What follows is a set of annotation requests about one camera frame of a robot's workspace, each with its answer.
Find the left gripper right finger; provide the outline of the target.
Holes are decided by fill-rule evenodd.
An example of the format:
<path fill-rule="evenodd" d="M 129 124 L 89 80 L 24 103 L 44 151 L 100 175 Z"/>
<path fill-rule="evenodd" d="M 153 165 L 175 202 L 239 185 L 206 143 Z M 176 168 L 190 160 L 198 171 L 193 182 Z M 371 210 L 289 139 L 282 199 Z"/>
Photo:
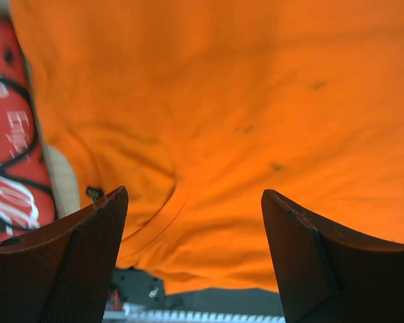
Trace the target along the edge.
<path fill-rule="evenodd" d="M 404 322 L 404 244 L 266 190 L 263 221 L 287 322 Z"/>

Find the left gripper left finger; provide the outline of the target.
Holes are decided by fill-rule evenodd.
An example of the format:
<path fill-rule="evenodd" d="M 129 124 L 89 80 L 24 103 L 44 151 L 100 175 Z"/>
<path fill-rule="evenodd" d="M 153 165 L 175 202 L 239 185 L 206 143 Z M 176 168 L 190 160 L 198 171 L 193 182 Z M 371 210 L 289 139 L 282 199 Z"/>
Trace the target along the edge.
<path fill-rule="evenodd" d="M 127 207 L 121 186 L 0 245 L 0 322 L 101 322 Z"/>

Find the orange t shirt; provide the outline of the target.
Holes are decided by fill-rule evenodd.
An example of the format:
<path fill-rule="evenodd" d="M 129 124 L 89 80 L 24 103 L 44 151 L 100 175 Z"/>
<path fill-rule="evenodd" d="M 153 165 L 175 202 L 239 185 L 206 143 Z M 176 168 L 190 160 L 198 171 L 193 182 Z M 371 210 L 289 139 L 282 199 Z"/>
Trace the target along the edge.
<path fill-rule="evenodd" d="M 12 1 L 44 140 L 125 186 L 167 293 L 277 290 L 264 190 L 404 244 L 404 1 Z"/>

